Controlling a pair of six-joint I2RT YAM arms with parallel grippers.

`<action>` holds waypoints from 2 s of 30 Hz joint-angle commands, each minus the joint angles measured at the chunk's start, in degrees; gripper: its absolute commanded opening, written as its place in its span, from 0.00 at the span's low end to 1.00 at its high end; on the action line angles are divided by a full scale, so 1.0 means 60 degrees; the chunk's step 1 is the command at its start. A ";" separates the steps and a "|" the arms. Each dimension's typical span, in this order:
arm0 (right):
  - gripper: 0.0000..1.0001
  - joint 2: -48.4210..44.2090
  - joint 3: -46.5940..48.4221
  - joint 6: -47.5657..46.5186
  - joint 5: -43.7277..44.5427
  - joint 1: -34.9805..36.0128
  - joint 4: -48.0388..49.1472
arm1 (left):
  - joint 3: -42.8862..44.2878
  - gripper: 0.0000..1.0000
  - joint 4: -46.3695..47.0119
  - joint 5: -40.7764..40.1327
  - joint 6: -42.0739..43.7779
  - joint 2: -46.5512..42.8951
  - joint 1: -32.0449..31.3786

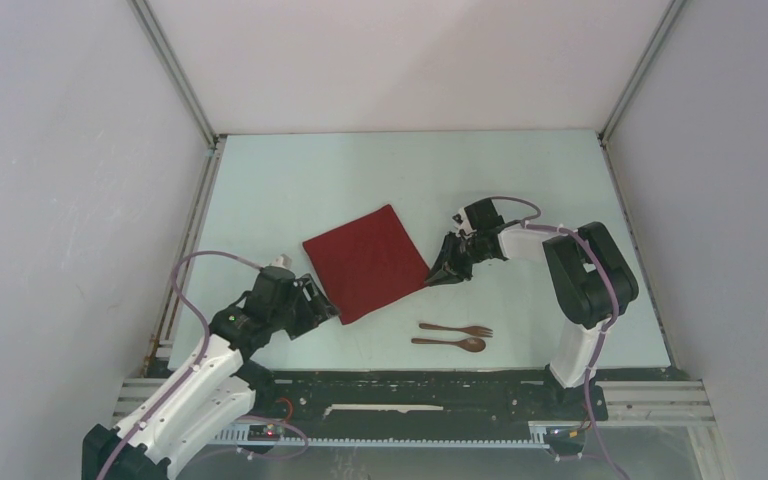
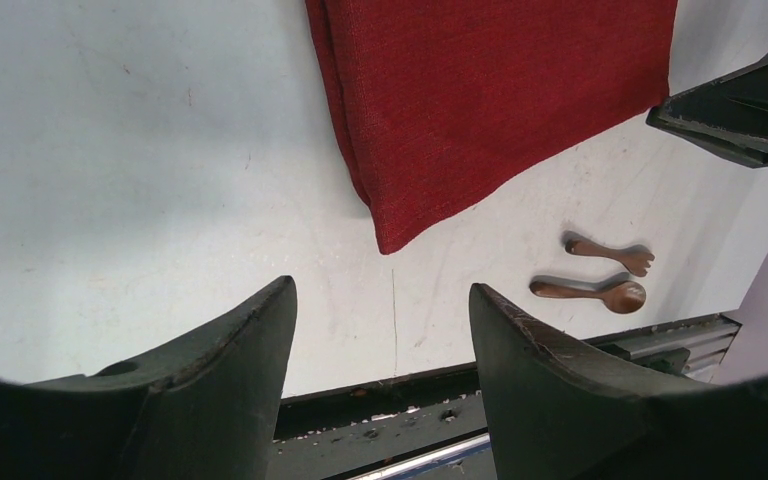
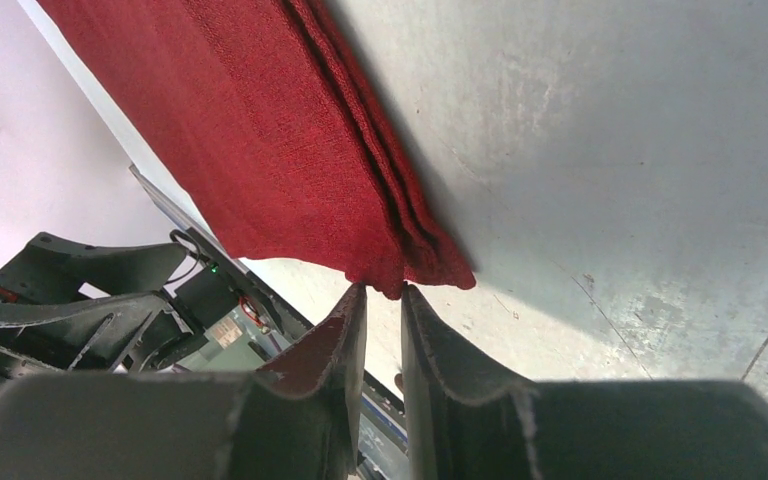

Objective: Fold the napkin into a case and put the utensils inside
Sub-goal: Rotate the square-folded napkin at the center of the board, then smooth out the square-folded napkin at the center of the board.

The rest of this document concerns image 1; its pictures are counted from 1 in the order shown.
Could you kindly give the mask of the red cloth napkin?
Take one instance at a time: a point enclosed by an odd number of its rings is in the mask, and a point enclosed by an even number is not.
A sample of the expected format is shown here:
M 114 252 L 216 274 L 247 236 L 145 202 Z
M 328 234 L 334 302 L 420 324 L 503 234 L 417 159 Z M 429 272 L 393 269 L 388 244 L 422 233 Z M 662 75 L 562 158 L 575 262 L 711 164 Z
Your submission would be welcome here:
M 350 325 L 424 288 L 429 267 L 390 204 L 302 243 Z

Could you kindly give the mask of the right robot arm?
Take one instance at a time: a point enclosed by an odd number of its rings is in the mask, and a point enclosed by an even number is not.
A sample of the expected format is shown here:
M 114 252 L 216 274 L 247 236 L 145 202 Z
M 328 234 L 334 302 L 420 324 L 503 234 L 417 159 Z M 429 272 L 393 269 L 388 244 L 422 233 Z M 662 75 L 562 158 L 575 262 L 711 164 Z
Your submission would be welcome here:
M 608 228 L 594 221 L 572 229 L 538 223 L 542 212 L 505 219 L 496 197 L 473 202 L 453 216 L 426 286 L 457 284 L 489 260 L 529 260 L 547 266 L 567 319 L 548 365 L 553 383 L 541 392 L 545 411 L 566 418 L 582 403 L 578 387 L 593 379 L 609 330 L 637 299 L 639 285 Z

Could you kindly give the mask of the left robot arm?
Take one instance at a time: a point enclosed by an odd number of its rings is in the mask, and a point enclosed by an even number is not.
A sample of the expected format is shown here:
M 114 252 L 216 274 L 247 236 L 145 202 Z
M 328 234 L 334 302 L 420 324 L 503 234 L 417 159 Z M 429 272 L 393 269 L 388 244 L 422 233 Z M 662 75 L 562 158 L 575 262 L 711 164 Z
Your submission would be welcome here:
M 268 369 L 250 362 L 277 332 L 291 339 L 338 316 L 310 275 L 267 266 L 218 311 L 188 360 L 114 427 L 84 437 L 84 479 L 174 479 L 223 428 L 276 403 Z

